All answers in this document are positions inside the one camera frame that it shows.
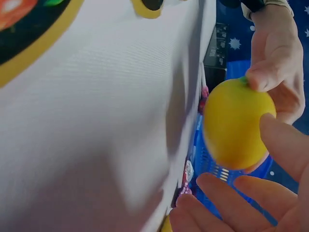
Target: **white fabric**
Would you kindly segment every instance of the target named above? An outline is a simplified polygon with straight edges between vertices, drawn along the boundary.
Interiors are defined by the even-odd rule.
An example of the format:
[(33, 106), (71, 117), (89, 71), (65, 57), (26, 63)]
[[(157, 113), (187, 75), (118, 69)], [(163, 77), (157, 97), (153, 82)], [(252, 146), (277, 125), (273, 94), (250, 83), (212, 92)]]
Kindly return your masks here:
[[(264, 0), (264, 4), (265, 5), (274, 4), (278, 6), (285, 6), (291, 12), (291, 15), (294, 17), (294, 12), (292, 8), (290, 7), (287, 0)], [(243, 16), (245, 16), (246, 19), (251, 21), (251, 16), (250, 16), (251, 10), (243, 3), (241, 4), (241, 8), (242, 8)]]
[(181, 183), (215, 9), (166, 0), (149, 20), (128, 0), (84, 2), (0, 90), (1, 232), (111, 232), (162, 188), (143, 227), (157, 230)]

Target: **white star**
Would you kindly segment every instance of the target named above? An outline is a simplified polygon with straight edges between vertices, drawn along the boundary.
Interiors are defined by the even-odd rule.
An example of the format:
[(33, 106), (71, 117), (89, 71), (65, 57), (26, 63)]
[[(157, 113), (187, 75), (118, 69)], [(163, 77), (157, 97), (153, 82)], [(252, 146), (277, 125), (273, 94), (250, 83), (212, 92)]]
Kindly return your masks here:
[(233, 48), (234, 50), (236, 49), (240, 49), (240, 41), (236, 38), (231, 39), (231, 41), (228, 43), (229, 45), (231, 45), (231, 48)]

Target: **black circle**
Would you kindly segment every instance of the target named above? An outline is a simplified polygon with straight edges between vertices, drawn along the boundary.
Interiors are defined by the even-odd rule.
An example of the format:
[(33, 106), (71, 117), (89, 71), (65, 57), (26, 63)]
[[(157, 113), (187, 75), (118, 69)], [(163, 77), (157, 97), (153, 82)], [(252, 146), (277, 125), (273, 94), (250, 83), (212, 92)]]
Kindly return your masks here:
[(141, 0), (145, 7), (149, 10), (157, 11), (163, 4), (163, 0)]

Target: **finger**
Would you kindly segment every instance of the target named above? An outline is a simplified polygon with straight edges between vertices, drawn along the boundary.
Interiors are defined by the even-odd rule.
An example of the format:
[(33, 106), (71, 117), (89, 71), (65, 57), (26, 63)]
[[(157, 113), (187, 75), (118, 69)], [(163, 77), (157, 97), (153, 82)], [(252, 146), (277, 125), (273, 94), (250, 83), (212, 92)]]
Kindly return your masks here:
[(197, 184), (218, 209), (222, 219), (237, 232), (261, 232), (271, 228), (266, 218), (227, 183), (202, 174)]
[(209, 212), (205, 206), (191, 194), (177, 199), (178, 208), (185, 210), (204, 232), (233, 232), (223, 221)]
[(261, 138), (274, 160), (299, 182), (309, 164), (309, 138), (272, 115), (260, 119)]
[(249, 85), (259, 92), (267, 92), (277, 87), (287, 76), (292, 75), (289, 49), (277, 49), (270, 58), (251, 66), (246, 72)]
[(297, 203), (295, 193), (269, 180), (244, 175), (234, 181), (234, 186), (246, 196), (254, 199), (277, 221), (280, 221), (286, 212), (295, 207)]
[(190, 215), (180, 208), (174, 208), (169, 213), (169, 221), (173, 232), (201, 232)]
[(243, 172), (244, 172), (245, 174), (249, 174), (249, 173), (255, 171), (262, 163), (264, 163), (264, 161), (267, 159), (268, 155), (269, 155), (269, 153), (267, 152), (267, 153), (264, 155), (264, 157), (261, 158), (260, 161), (258, 161), (255, 165), (253, 165), (253, 166), (251, 166), (251, 167), (245, 169)]

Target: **yellow lemon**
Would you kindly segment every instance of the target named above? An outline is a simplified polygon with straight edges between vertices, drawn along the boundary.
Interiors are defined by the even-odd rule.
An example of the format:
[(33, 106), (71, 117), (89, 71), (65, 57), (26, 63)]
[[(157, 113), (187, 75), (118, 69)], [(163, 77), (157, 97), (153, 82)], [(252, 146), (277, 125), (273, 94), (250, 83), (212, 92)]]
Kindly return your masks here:
[(160, 232), (173, 232), (169, 222), (169, 215), (166, 216)]
[(204, 139), (217, 164), (230, 170), (249, 168), (258, 163), (267, 149), (260, 137), (263, 114), (276, 116), (267, 93), (251, 90), (245, 77), (219, 84), (204, 108)]

